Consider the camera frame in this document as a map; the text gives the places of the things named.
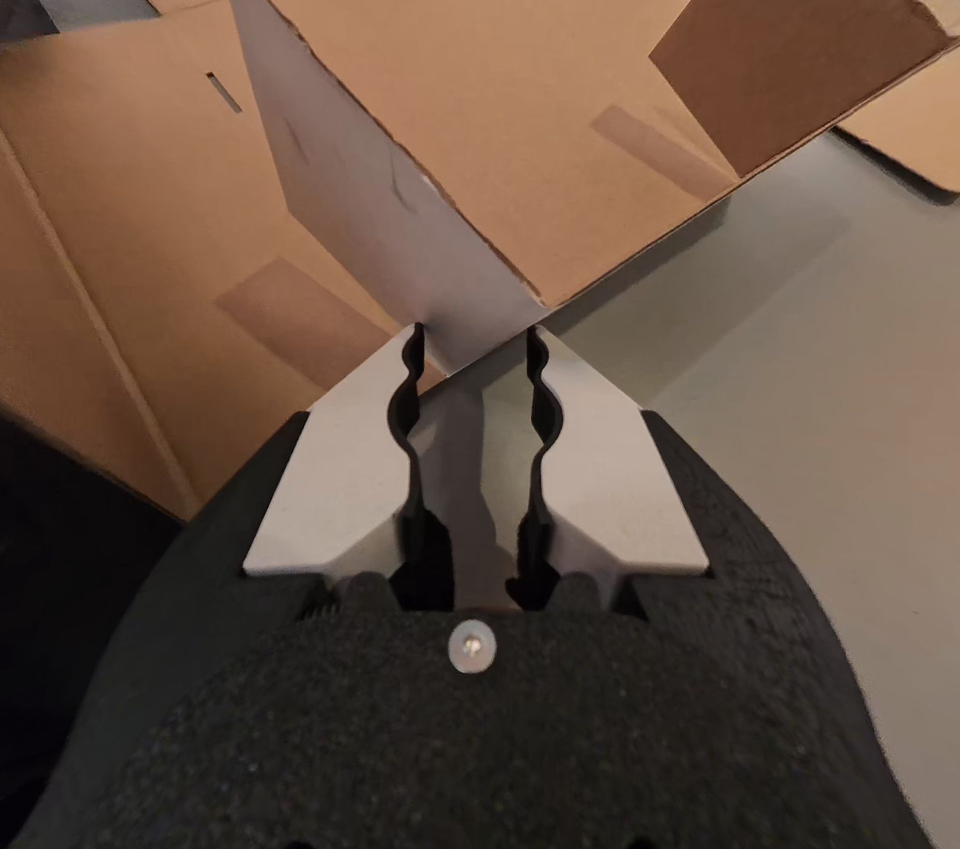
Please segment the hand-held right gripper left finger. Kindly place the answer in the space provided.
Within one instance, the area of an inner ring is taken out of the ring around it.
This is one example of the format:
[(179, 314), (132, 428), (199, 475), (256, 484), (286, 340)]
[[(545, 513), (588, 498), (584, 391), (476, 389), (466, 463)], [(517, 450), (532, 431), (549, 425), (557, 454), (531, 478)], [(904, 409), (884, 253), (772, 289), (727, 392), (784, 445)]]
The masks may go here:
[(250, 577), (318, 574), (338, 584), (389, 578), (404, 562), (403, 512), (419, 467), (407, 435), (419, 414), (424, 329), (412, 324), (308, 410), (243, 562)]

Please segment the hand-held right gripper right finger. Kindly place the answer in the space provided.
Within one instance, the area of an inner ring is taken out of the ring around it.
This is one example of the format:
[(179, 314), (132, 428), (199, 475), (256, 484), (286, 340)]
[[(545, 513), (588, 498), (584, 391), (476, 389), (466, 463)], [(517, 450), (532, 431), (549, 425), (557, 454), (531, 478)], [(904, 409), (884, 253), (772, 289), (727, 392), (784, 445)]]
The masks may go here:
[(516, 583), (703, 576), (709, 557), (640, 405), (544, 327), (527, 331), (526, 371), (541, 447)]

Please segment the white and brown cardboard box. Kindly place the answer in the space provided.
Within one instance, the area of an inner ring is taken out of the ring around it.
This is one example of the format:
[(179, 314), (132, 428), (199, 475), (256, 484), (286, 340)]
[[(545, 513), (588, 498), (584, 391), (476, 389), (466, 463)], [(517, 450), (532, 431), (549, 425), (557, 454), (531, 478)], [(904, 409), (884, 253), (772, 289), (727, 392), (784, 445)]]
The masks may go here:
[(2, 409), (180, 517), (958, 48), (958, 0), (146, 0), (2, 47)]

